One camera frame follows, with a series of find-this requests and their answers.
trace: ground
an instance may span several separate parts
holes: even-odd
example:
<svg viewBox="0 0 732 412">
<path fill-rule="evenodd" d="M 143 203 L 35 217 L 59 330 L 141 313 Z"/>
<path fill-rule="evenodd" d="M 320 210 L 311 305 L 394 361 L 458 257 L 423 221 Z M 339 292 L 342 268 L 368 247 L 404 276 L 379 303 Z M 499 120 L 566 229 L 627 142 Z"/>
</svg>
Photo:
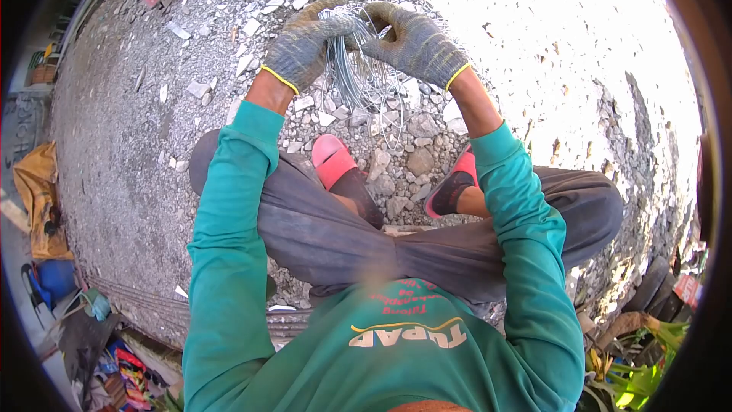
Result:
<svg viewBox="0 0 732 412">
<path fill-rule="evenodd" d="M 137 296 L 115 300 L 133 323 L 174 347 L 185 341 L 186 319 L 146 302 L 151 296 L 185 302 L 174 290 L 188 288 L 185 245 L 198 205 L 185 167 L 196 140 L 226 124 L 257 60 L 294 13 L 295 0 L 284 0 L 263 14 L 271 1 L 278 3 L 166 0 L 148 9 L 139 0 L 104 0 L 56 84 L 51 137 L 58 141 L 69 245 L 87 277 Z M 619 311 L 654 257 L 670 258 L 677 247 L 682 259 L 690 257 L 699 115 L 663 0 L 391 1 L 446 20 L 535 164 L 597 170 L 616 183 L 625 201 L 621 232 L 574 272 L 575 303 L 598 297 L 588 310 L 597 323 Z M 261 27 L 248 35 L 250 19 Z M 246 63 L 248 55 L 253 61 L 236 77 L 240 57 Z M 187 91 L 191 81 L 214 79 L 203 100 Z M 469 222 L 433 220 L 422 208 L 425 186 L 444 176 L 467 136 L 444 121 L 449 94 L 419 88 L 406 83 L 408 108 L 379 131 L 383 116 L 374 113 L 347 113 L 323 126 L 317 111 L 333 113 L 341 102 L 313 87 L 295 102 L 309 105 L 312 96 L 316 105 L 288 110 L 281 149 L 309 156 L 313 140 L 331 132 L 370 171 L 379 148 L 391 159 L 371 189 L 389 224 Z M 417 140 L 420 129 L 429 137 Z M 423 176 L 415 175 L 420 167 Z M 279 287 L 272 303 L 310 306 L 309 285 L 272 261 L 270 273 Z M 504 309 L 497 303 L 488 320 L 498 324 Z"/>
</svg>

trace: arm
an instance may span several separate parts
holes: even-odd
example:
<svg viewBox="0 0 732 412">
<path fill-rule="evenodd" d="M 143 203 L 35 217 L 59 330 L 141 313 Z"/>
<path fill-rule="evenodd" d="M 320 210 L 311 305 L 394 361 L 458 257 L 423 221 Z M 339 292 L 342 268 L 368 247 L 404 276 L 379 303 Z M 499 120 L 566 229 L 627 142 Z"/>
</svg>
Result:
<svg viewBox="0 0 732 412">
<path fill-rule="evenodd" d="M 468 126 L 479 185 L 504 250 L 507 340 L 535 376 L 535 398 L 549 401 L 539 406 L 574 407 L 582 390 L 584 350 L 574 306 L 564 292 L 567 227 L 544 201 L 531 158 L 471 69 L 456 77 L 451 93 Z M 543 385 L 562 403 L 542 395 Z"/>
</svg>

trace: gray knit glove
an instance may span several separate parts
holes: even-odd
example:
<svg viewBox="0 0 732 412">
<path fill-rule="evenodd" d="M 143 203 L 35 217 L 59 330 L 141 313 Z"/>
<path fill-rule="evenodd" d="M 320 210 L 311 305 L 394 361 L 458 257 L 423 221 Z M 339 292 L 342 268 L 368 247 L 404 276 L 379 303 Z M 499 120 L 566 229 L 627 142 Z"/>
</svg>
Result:
<svg viewBox="0 0 732 412">
<path fill-rule="evenodd" d="M 347 4 L 348 0 L 318 0 L 294 14 L 267 50 L 262 69 L 291 87 L 295 94 L 310 86 L 325 67 L 325 41 L 356 30 L 356 18 L 347 16 L 318 20 L 325 8 Z"/>
<path fill-rule="evenodd" d="M 429 16 L 407 11 L 393 3 L 373 2 L 364 6 L 361 18 L 366 23 L 373 23 L 376 32 L 392 25 L 381 40 L 361 45 L 364 54 L 411 77 L 447 90 L 453 79 L 470 66 L 468 58 Z"/>
</svg>

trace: cloth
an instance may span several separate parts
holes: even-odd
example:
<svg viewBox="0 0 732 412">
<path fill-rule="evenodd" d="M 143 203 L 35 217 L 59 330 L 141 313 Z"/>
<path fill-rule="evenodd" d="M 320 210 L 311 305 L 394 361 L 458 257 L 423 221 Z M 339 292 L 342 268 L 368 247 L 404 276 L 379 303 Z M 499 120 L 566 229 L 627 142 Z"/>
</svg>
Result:
<svg viewBox="0 0 732 412">
<path fill-rule="evenodd" d="M 13 166 L 13 181 L 28 211 L 31 255 L 37 260 L 72 260 L 66 233 L 60 225 L 56 182 L 56 143 L 44 143 Z"/>
<path fill-rule="evenodd" d="M 505 124 L 472 144 L 504 249 L 507 339 L 417 276 L 353 285 L 326 299 L 308 329 L 275 354 L 257 209 L 278 163 L 283 121 L 243 102 L 220 133 L 188 245 L 188 410 L 387 410 L 422 399 L 471 410 L 574 410 L 584 357 L 564 293 L 566 225 L 544 201 L 531 160 Z M 312 232 L 287 223 L 279 228 Z M 392 245 L 391 257 L 374 258 L 393 261 L 394 254 Z"/>
</svg>

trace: leg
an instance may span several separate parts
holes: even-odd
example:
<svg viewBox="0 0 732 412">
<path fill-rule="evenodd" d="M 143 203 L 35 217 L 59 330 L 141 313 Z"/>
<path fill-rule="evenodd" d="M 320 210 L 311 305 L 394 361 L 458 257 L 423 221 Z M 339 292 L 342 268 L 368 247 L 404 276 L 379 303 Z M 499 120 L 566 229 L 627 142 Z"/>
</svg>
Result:
<svg viewBox="0 0 732 412">
<path fill-rule="evenodd" d="M 218 129 L 196 143 L 190 159 L 193 191 L 200 194 L 218 146 Z M 399 278 L 391 237 L 353 214 L 323 188 L 302 155 L 281 153 L 278 168 L 265 180 L 258 231 L 267 254 L 297 279 L 313 285 L 311 295 L 328 296 L 358 282 L 369 269 Z"/>
<path fill-rule="evenodd" d="M 547 202 L 567 224 L 562 252 L 565 269 L 588 260 L 615 237 L 623 202 L 603 174 L 548 167 L 534 171 Z M 398 262 L 408 277 L 429 280 L 472 304 L 498 301 L 506 295 L 503 252 L 491 218 L 407 235 L 397 238 L 396 244 Z"/>
</svg>

